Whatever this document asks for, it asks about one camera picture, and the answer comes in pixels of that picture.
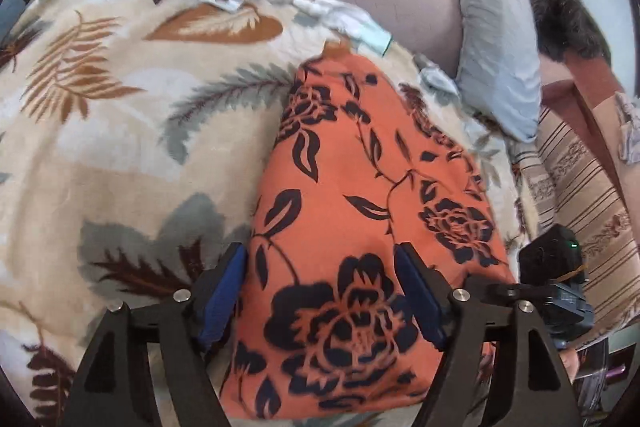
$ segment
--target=cream blanket with leaf pattern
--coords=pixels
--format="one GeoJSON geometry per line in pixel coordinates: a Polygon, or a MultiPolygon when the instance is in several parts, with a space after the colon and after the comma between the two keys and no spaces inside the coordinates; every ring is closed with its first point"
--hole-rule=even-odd
{"type": "MultiPolygon", "coordinates": [[[[288,0],[235,14],[199,0],[32,1],[0,52],[0,365],[43,426],[58,424],[108,299],[171,296],[248,237],[282,101],[327,39],[288,0]]],[[[424,89],[398,45],[370,58],[472,150],[503,240],[524,244],[518,210],[531,230],[536,213],[499,132],[424,89]]],[[[415,410],[398,414],[376,421],[409,424],[415,410]]]]}

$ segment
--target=light blue pillow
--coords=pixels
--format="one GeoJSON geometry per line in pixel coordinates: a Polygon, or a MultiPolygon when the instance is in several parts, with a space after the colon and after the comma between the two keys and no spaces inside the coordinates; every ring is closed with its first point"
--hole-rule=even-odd
{"type": "Polygon", "coordinates": [[[0,44],[18,22],[26,4],[23,0],[2,0],[0,3],[0,44]]]}
{"type": "Polygon", "coordinates": [[[540,60],[529,0],[460,0],[462,100],[531,142],[540,112],[540,60]]]}

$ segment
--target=white cloth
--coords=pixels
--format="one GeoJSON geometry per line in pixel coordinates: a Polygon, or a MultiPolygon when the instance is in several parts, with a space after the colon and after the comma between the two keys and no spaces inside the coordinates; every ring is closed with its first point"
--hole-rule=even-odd
{"type": "Polygon", "coordinates": [[[340,0],[293,0],[293,6],[324,26],[361,41],[381,57],[391,44],[391,34],[356,5],[340,0]]]}
{"type": "Polygon", "coordinates": [[[420,78],[425,83],[433,87],[433,89],[438,89],[453,95],[456,99],[460,99],[460,92],[456,87],[456,83],[435,62],[431,62],[424,55],[415,55],[414,63],[420,70],[420,78]]]}

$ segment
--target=gray leaf print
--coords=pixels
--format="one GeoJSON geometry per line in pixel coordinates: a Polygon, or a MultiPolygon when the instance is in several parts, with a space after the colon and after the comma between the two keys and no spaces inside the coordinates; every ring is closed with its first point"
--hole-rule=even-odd
{"type": "Polygon", "coordinates": [[[482,178],[484,179],[484,182],[486,184],[488,184],[488,181],[491,180],[498,188],[502,187],[498,171],[491,163],[489,163],[482,157],[480,158],[480,171],[482,173],[482,178]]]}
{"type": "Polygon", "coordinates": [[[249,69],[239,68],[234,74],[223,75],[221,82],[197,87],[189,98],[175,103],[174,113],[164,123],[162,141],[169,156],[184,165],[189,156],[186,142],[190,135],[216,112],[236,107],[270,107],[274,102],[284,105],[295,76],[292,64],[286,70],[275,64],[268,68],[249,64],[249,69]]]}
{"type": "MultiPolygon", "coordinates": [[[[0,143],[2,143],[2,138],[4,138],[4,133],[0,133],[0,143]]],[[[2,185],[5,181],[7,181],[11,177],[11,174],[8,172],[0,172],[0,185],[2,185]]]]}
{"type": "Polygon", "coordinates": [[[190,287],[194,260],[200,270],[214,267],[230,243],[249,235],[248,225],[225,235],[225,217],[207,195],[196,193],[172,212],[155,239],[118,223],[85,221],[79,270],[98,295],[144,306],[190,287]]]}
{"type": "Polygon", "coordinates": [[[303,28],[315,28],[320,23],[318,19],[304,12],[296,13],[296,16],[293,17],[293,22],[295,22],[299,26],[302,26],[303,28]]]}

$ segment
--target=blue gripper pad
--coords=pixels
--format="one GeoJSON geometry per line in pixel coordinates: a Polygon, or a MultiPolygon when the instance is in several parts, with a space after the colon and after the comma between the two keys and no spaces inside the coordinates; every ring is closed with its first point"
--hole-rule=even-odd
{"type": "Polygon", "coordinates": [[[211,344],[219,341],[225,332],[226,324],[238,300],[242,280],[244,280],[246,258],[246,248],[239,245],[204,308],[202,331],[198,336],[198,343],[204,351],[207,351],[211,344]]]}
{"type": "Polygon", "coordinates": [[[420,333],[425,340],[430,341],[437,350],[446,347],[447,337],[442,330],[442,311],[436,298],[420,276],[417,267],[412,263],[409,255],[398,245],[394,247],[394,265],[396,277],[402,286],[402,291],[409,301],[420,333]]]}

